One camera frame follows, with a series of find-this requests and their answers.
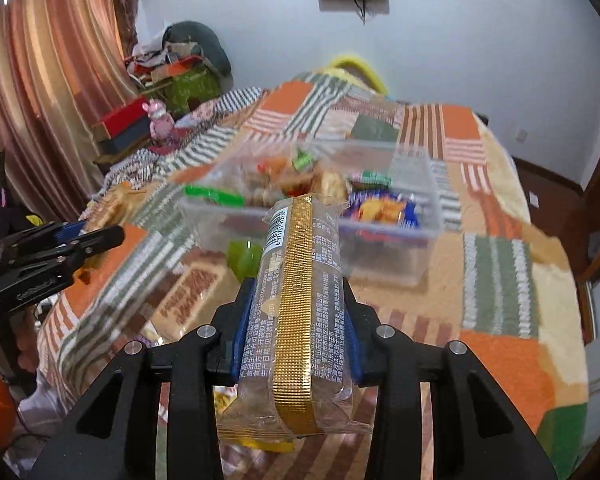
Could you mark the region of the dark blue box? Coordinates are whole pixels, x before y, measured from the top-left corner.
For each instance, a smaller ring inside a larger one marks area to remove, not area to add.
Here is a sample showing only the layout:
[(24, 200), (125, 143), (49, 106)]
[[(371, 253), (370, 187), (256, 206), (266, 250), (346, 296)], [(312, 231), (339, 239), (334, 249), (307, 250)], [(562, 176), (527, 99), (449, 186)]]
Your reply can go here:
[(138, 141), (146, 140), (150, 136), (150, 119), (140, 118), (128, 128), (122, 130), (117, 136), (109, 140), (99, 142), (98, 147), (102, 155), (115, 155), (124, 152)]

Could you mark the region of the patchwork striped bed blanket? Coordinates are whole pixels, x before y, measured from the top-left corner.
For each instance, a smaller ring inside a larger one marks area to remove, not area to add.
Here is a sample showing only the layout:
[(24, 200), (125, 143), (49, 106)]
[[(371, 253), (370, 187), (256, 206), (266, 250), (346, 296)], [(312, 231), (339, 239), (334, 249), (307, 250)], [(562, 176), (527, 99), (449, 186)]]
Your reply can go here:
[(87, 229), (117, 223), (126, 239), (42, 324), (38, 388), (17, 408), (7, 452), (16, 471), (126, 342), (169, 342), (209, 321), (256, 272), (276, 202), (317, 193), (342, 205), (355, 296), (418, 342), (466, 341), (558, 477), (570, 476), (588, 402), (576, 285), (477, 114), (402, 104), (321, 72), (233, 90), (181, 126), (188, 143), (123, 159), (84, 211)]

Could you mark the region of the yellow curved headboard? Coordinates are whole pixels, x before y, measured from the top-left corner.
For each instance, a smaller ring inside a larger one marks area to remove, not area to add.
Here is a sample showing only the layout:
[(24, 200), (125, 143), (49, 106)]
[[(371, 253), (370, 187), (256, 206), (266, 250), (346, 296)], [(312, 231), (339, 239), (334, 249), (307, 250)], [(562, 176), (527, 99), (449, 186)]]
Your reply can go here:
[(349, 81), (360, 88), (367, 88), (373, 92), (388, 96), (389, 91), (376, 70), (360, 56), (345, 53), (335, 56), (321, 72)]

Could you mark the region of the dark grey pillow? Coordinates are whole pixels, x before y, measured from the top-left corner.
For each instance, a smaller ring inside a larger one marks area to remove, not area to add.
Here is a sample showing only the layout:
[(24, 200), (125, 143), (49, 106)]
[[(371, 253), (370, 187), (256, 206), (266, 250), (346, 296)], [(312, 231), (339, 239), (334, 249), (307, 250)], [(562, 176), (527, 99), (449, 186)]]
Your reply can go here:
[(230, 59), (219, 37), (207, 25), (195, 21), (182, 21), (166, 28), (162, 36), (163, 47), (187, 44), (188, 55), (199, 55), (212, 72), (227, 78), (232, 74)]

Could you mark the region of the pink pig plush toy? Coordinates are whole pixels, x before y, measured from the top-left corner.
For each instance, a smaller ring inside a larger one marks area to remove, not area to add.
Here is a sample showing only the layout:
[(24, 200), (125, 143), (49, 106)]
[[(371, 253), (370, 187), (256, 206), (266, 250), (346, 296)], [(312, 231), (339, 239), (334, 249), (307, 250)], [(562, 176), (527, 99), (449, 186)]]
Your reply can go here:
[(157, 99), (150, 99), (142, 104), (143, 111), (149, 118), (149, 132), (154, 141), (169, 139), (174, 130), (174, 119), (166, 109), (166, 104)]

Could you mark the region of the green cardboard box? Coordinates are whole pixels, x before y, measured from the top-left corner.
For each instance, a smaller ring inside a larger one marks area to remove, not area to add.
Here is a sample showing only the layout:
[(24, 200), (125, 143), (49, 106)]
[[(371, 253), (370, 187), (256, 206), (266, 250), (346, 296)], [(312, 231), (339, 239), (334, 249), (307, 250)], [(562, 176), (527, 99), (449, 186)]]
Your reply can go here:
[(143, 91), (146, 99), (157, 99), (166, 104), (166, 110), (174, 119), (180, 119), (196, 110), (202, 103), (216, 99), (220, 94), (218, 78), (203, 65)]

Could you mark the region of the blue orange snack bag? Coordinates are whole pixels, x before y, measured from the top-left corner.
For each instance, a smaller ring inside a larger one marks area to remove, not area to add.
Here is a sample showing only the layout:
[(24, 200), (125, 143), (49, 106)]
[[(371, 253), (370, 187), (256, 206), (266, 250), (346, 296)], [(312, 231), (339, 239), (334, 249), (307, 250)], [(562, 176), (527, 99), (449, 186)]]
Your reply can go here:
[(414, 198), (388, 190), (352, 192), (343, 217), (358, 222), (388, 224), (418, 229), (420, 222)]

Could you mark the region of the checkered cloth pile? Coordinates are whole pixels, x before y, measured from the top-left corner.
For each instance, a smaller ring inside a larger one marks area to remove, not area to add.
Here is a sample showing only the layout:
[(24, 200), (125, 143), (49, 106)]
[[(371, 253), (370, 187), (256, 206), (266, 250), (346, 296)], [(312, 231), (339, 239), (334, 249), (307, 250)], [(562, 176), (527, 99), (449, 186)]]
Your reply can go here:
[(239, 114), (265, 95), (259, 87), (230, 90), (219, 98), (199, 105), (176, 122), (186, 130), (174, 150), (158, 154), (154, 148), (139, 148), (112, 166), (102, 187), (92, 196), (101, 200), (114, 186), (128, 182), (139, 190), (152, 181), (161, 181), (174, 171), (213, 162), (236, 136)]

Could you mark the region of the brown snack box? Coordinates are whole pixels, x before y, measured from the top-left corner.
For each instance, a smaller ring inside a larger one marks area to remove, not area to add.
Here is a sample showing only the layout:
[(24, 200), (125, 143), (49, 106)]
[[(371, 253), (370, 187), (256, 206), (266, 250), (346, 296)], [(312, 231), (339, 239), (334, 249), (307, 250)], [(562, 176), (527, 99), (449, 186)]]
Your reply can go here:
[(140, 334), (152, 344), (178, 341), (199, 325), (209, 324), (219, 306), (235, 299), (239, 287), (226, 266), (194, 262), (158, 304)]

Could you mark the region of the red gift box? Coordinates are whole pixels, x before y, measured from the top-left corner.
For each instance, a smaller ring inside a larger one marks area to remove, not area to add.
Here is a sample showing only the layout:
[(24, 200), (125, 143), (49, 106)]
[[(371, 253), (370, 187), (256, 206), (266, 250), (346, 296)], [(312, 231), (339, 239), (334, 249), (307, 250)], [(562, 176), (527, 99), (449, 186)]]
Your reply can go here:
[(140, 118), (147, 117), (144, 106), (148, 99), (138, 96), (133, 101), (110, 110), (110, 112), (92, 127), (92, 133), (96, 142), (104, 142), (120, 136), (129, 126), (134, 125)]

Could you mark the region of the gold clear cracker package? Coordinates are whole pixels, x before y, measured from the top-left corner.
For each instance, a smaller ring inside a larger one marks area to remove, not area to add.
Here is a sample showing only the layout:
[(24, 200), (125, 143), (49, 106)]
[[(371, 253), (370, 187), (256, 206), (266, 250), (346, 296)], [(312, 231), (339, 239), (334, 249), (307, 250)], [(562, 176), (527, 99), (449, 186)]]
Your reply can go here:
[(222, 440), (279, 451), (301, 438), (370, 432), (352, 414), (340, 210), (306, 194), (265, 215), (237, 396), (218, 419)]

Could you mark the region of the green snack packet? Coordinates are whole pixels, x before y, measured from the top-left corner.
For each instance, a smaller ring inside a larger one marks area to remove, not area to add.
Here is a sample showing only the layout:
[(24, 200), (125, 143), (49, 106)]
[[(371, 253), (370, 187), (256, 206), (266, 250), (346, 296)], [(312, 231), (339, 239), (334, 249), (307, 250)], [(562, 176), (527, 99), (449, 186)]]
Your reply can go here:
[(219, 190), (218, 188), (207, 188), (206, 186), (186, 185), (185, 195), (197, 200), (208, 200), (208, 202), (224, 207), (242, 208), (245, 199), (236, 193)]

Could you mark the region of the striped orange curtain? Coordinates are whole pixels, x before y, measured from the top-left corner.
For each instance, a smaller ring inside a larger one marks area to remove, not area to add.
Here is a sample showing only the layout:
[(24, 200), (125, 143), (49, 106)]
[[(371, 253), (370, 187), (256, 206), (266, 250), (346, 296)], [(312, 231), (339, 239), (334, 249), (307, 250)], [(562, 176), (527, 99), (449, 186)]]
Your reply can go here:
[(76, 218), (102, 185), (92, 128), (136, 95), (116, 0), (0, 0), (0, 151), (12, 192)]

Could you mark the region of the clear plastic snack bin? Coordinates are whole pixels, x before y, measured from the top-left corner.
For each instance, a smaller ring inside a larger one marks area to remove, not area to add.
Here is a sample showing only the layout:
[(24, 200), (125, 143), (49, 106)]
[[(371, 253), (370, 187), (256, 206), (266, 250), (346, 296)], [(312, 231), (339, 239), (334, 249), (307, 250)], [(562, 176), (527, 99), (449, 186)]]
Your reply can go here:
[(370, 141), (248, 141), (186, 185), (178, 210), (207, 252), (261, 248), (276, 206), (316, 198), (339, 228), (351, 280), (415, 286), (443, 230), (434, 172), (418, 146)]

